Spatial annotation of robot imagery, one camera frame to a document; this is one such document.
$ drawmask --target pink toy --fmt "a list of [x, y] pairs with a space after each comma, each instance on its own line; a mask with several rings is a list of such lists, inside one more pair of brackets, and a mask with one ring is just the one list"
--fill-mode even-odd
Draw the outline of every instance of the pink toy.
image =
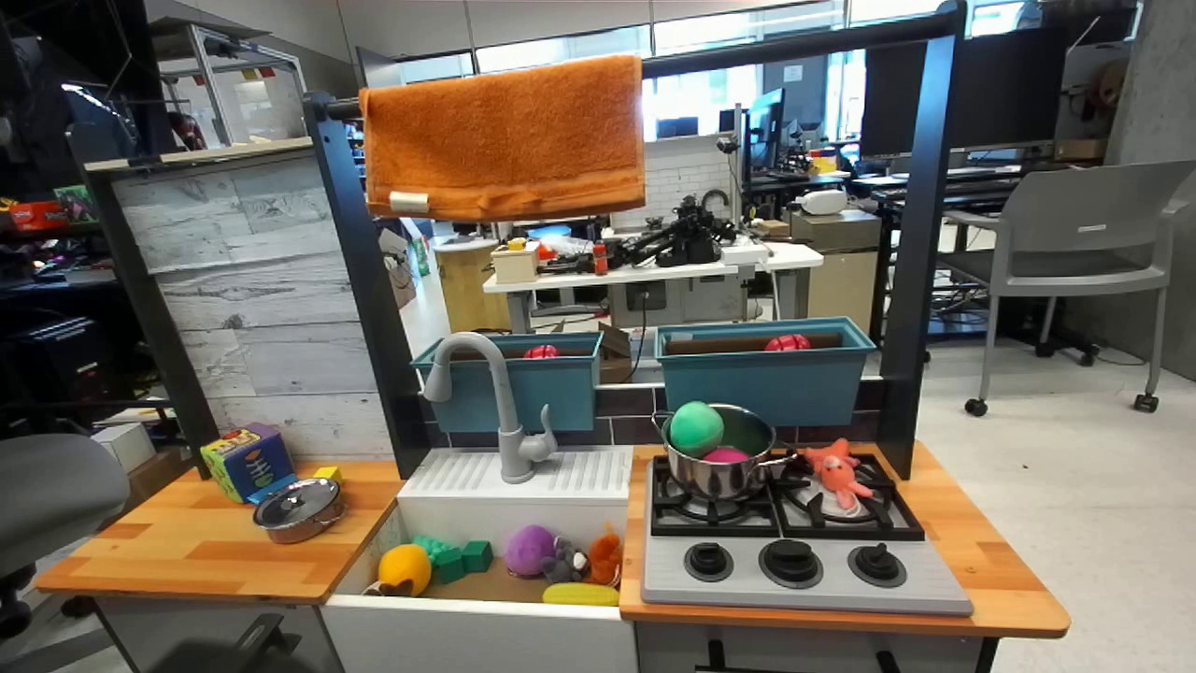
[[845, 436], [827, 450], [803, 450], [803, 458], [815, 468], [820, 488], [828, 488], [845, 513], [864, 507], [860, 497], [871, 497], [871, 488], [857, 477], [857, 455]]
[[749, 455], [741, 446], [717, 446], [712, 451], [703, 455], [703, 465], [717, 465], [717, 468], [734, 468], [748, 465]]
[[812, 352], [812, 340], [803, 331], [779, 331], [779, 335], [768, 335], [762, 352]]
[[551, 342], [533, 342], [524, 352], [524, 359], [561, 359], [561, 352]]

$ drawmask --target black knob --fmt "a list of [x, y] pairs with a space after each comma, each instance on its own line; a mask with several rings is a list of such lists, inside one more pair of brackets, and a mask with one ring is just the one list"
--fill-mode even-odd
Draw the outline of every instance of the black knob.
[[852, 549], [852, 573], [868, 584], [896, 585], [903, 584], [899, 556], [888, 552], [888, 544], [860, 544]]
[[717, 542], [700, 542], [683, 552], [683, 568], [703, 584], [717, 584], [733, 573], [733, 552], [726, 552]]
[[815, 549], [792, 539], [762, 544], [759, 566], [779, 584], [815, 584], [820, 577], [820, 562], [815, 556]]

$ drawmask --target black metal frame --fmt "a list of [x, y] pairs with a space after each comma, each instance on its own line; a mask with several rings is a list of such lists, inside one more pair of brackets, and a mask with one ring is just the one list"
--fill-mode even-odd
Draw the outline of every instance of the black metal frame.
[[305, 101], [305, 126], [325, 174], [393, 455], [401, 475], [413, 475], [418, 458], [429, 451], [425, 411], [418, 399], [402, 316], [377, 249], [381, 224], [373, 224], [373, 217], [367, 213], [349, 118], [337, 118], [327, 101]]
[[[916, 446], [916, 413], [921, 392], [921, 352], [928, 352], [928, 310], [931, 310], [931, 276], [935, 276], [935, 245], [938, 245], [938, 217], [941, 217], [941, 184], [946, 184], [946, 153], [949, 153], [949, 101], [954, 101], [954, 56], [962, 33], [966, 0], [956, 10], [884, 23], [884, 26], [857, 26], [857, 28], [803, 28], [776, 40], [708, 48], [688, 56], [657, 56], [643, 60], [643, 78], [688, 73], [708, 68], [762, 63], [762, 60], [794, 60], [820, 56], [845, 48], [875, 48], [921, 40], [921, 83], [918, 83], [918, 114], [916, 114], [916, 146], [913, 146], [913, 180], [908, 205], [899, 217], [899, 253], [893, 271], [893, 305], [884, 314], [884, 342], [881, 342], [881, 423], [879, 446], [888, 455], [893, 470], [908, 477], [913, 446]], [[359, 170], [347, 153], [347, 118], [359, 114], [359, 101], [317, 101], [308, 103], [308, 134], [317, 143], [322, 170], [333, 198], [333, 217], [342, 245], [342, 263], [349, 270], [349, 288], [359, 299], [373, 379], [381, 404], [387, 406], [387, 425], [396, 441], [401, 468], [413, 468], [425, 451], [420, 423], [413, 417], [413, 372], [408, 366], [411, 352], [402, 340], [402, 326], [396, 321], [393, 304], [381, 305], [377, 288], [384, 288], [384, 270], [377, 258], [377, 241], [361, 240], [367, 205], [359, 195]]]
[[881, 340], [881, 450], [888, 465], [908, 477], [913, 446], [921, 395], [921, 364], [928, 364], [928, 316], [931, 316], [931, 281], [941, 219], [941, 184], [949, 158], [949, 103], [956, 78], [956, 43], [959, 28], [928, 40], [921, 83], [918, 83], [918, 114], [913, 131], [913, 167], [908, 198], [899, 213], [899, 249], [893, 270], [893, 304], [884, 314]]

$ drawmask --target red object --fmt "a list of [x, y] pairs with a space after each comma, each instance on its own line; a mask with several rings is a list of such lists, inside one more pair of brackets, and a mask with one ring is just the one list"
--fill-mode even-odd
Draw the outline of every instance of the red object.
[[561, 352], [551, 342], [533, 342], [524, 352], [524, 359], [561, 359]]
[[619, 566], [622, 566], [622, 542], [619, 542], [619, 533], [601, 533], [601, 539], [594, 539], [594, 544], [590, 544], [590, 584], [616, 584], [616, 577], [619, 577]]
[[594, 241], [594, 271], [597, 271], [597, 276], [607, 271], [605, 240]]
[[827, 450], [803, 450], [799, 455], [815, 468], [820, 488], [828, 488], [845, 513], [864, 507], [860, 497], [871, 497], [871, 488], [857, 477], [857, 455], [845, 436]]
[[762, 352], [812, 352], [812, 340], [803, 331], [779, 331], [779, 335], [768, 335]]
[[59, 202], [19, 202], [6, 209], [13, 230], [45, 235], [67, 227], [67, 209]]

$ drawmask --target orange towel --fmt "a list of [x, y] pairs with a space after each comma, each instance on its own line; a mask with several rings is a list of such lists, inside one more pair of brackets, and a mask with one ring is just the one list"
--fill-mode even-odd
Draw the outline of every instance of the orange towel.
[[640, 60], [361, 88], [371, 209], [425, 195], [440, 219], [643, 205]]

